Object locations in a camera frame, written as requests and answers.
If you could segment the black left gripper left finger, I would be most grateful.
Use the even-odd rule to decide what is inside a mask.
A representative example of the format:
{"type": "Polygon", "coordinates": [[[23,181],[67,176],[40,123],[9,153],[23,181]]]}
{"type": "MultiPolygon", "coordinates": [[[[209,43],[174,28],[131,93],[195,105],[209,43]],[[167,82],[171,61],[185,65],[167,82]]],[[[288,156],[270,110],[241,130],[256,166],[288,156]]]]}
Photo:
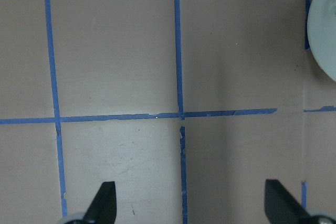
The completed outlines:
{"type": "Polygon", "coordinates": [[[116,220],[115,182],[103,182],[87,209],[84,223],[114,224],[116,220]]]}

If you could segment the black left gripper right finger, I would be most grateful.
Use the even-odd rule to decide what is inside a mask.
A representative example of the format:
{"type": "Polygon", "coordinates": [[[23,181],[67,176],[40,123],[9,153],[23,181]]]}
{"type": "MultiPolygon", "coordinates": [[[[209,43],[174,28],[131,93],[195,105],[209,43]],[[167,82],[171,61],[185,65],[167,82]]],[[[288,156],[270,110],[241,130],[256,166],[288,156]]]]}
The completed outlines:
{"type": "Polygon", "coordinates": [[[292,194],[277,179],[265,181],[264,211],[272,224],[315,223],[292,194]]]}

